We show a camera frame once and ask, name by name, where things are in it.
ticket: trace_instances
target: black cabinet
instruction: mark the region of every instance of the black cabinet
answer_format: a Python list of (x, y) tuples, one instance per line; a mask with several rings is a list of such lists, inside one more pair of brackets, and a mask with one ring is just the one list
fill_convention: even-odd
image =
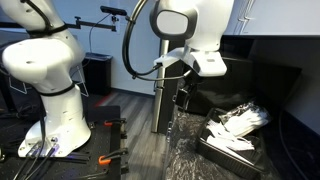
[(112, 56), (86, 53), (82, 62), (88, 93), (108, 95), (111, 91)]

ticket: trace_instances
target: white wall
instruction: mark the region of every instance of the white wall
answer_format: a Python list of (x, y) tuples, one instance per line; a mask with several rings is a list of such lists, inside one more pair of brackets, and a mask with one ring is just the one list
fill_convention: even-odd
[(302, 68), (302, 78), (286, 110), (320, 134), (320, 38), (256, 40), (251, 59)]
[[(53, 0), (61, 18), (69, 24), (75, 24), (74, 16), (81, 17), (82, 21), (96, 23), (107, 14), (100, 11), (100, 6), (110, 6), (125, 9), (131, 15), (138, 0)], [(149, 25), (149, 12), (154, 2), (149, 1), (141, 12), (130, 44), (130, 60), (133, 68), (138, 72), (146, 72), (153, 66), (153, 60), (158, 58), (160, 39), (154, 35)], [(111, 16), (101, 24), (111, 25)], [(153, 95), (153, 82), (132, 80), (126, 71), (121, 55), (123, 35), (126, 21), (120, 18), (117, 22), (118, 32), (108, 29), (94, 28), (92, 30), (92, 51), (95, 53), (113, 56), (111, 86), (117, 89), (129, 90)], [(89, 52), (90, 27), (82, 26), (80, 30), (70, 29), (77, 36), (84, 49)]]

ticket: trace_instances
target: gray floor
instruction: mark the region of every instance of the gray floor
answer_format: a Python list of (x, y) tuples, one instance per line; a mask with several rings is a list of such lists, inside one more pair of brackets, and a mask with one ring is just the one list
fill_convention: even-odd
[(165, 135), (151, 133), (154, 98), (112, 92), (101, 105), (119, 105), (121, 117), (127, 118), (129, 155), (125, 157), (130, 172), (123, 175), (127, 180), (163, 179), (165, 160)]

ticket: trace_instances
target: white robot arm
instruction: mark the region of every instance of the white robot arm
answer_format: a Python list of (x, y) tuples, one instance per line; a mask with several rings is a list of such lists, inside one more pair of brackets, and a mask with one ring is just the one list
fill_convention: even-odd
[[(31, 84), (41, 95), (46, 112), (41, 156), (59, 146), (53, 155), (65, 157), (91, 134), (83, 117), (80, 89), (69, 76), (70, 68), (80, 64), (85, 53), (51, 0), (0, 0), (0, 6), (30, 34), (30, 39), (7, 47), (2, 59), (13, 77)], [(37, 122), (28, 131), (18, 151), (20, 157), (42, 141), (40, 129)]]
[(150, 16), (153, 31), (161, 39), (185, 40), (185, 47), (155, 64), (166, 67), (182, 60), (201, 77), (224, 75), (227, 68), (218, 50), (232, 6), (233, 0), (158, 0)]

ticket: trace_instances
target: black box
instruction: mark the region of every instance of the black box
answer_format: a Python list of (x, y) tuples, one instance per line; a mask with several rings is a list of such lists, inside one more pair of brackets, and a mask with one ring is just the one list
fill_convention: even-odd
[(252, 144), (255, 147), (255, 151), (243, 151), (238, 154), (243, 158), (247, 159), (250, 164), (236, 156), (233, 156), (209, 143), (204, 139), (207, 139), (209, 136), (206, 129), (207, 122), (212, 119), (214, 121), (220, 121), (217, 114), (222, 113), (219, 109), (211, 109), (206, 117), (206, 121), (201, 127), (198, 138), (197, 138), (197, 153), (205, 157), (206, 159), (220, 165), (221, 167), (230, 170), (236, 175), (245, 178), (245, 179), (257, 179), (260, 177), (260, 173), (266, 173), (266, 154), (264, 150), (264, 143), (260, 135), (250, 135), (247, 137), (250, 138)]
[(89, 93), (104, 96), (111, 92), (112, 58), (110, 55), (86, 53), (82, 65)]

